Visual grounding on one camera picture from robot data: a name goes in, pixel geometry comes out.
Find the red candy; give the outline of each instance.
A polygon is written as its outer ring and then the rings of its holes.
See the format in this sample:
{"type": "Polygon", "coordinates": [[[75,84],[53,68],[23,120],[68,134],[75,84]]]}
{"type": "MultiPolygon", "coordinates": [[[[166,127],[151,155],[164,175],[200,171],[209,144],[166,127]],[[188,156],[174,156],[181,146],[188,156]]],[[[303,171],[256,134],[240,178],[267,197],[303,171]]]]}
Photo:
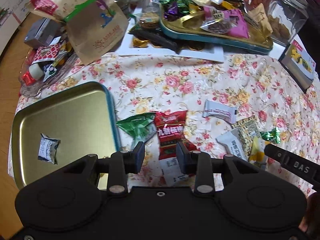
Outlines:
{"type": "Polygon", "coordinates": [[[196,150],[196,146],[183,135],[186,115],[187,111],[178,111],[171,114],[156,113],[154,123],[160,141],[159,160],[175,157],[178,141],[182,141],[189,151],[196,150]]]}

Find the paper bag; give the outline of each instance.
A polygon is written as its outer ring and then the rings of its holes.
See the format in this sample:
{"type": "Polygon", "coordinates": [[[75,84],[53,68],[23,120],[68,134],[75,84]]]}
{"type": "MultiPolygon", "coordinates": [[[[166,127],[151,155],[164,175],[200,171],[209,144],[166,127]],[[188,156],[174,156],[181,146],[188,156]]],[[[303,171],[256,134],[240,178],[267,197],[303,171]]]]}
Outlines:
{"type": "Polygon", "coordinates": [[[30,0],[37,15],[64,21],[81,61],[89,64],[121,40],[128,20],[114,0],[30,0]]]}

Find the green stripe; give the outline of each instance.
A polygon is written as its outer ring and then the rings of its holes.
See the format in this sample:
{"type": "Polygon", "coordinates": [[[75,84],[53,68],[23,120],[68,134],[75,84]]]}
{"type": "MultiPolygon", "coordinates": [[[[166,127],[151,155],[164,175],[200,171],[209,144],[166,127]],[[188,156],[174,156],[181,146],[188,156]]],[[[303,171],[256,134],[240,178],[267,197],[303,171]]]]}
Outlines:
{"type": "Polygon", "coordinates": [[[85,7],[87,7],[89,4],[95,2],[96,0],[87,0],[82,4],[78,4],[75,6],[75,9],[72,13],[70,13],[68,16],[66,16],[63,20],[65,22],[70,21],[75,15],[77,15],[79,12],[81,12],[85,7]]]}

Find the book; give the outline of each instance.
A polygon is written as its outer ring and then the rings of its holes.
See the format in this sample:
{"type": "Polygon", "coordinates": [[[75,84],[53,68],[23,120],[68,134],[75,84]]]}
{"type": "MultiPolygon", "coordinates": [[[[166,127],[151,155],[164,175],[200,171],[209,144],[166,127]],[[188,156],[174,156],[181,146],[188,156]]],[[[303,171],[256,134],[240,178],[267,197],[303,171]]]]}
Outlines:
{"type": "Polygon", "coordinates": [[[279,62],[305,93],[315,76],[316,63],[308,52],[294,40],[279,62]]]}

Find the green snack package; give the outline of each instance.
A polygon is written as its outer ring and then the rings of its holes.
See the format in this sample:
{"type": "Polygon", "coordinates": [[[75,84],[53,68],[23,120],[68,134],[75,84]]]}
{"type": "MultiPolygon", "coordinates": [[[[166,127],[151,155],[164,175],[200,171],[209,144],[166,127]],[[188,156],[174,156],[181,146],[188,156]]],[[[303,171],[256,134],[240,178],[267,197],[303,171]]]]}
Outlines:
{"type": "Polygon", "coordinates": [[[260,135],[265,141],[281,143],[280,130],[278,127],[272,129],[271,132],[260,132],[260,135]]]}
{"type": "Polygon", "coordinates": [[[131,149],[138,142],[147,142],[154,136],[156,133],[156,127],[153,123],[155,115],[155,112],[137,114],[116,122],[118,127],[133,137],[131,149]]]}

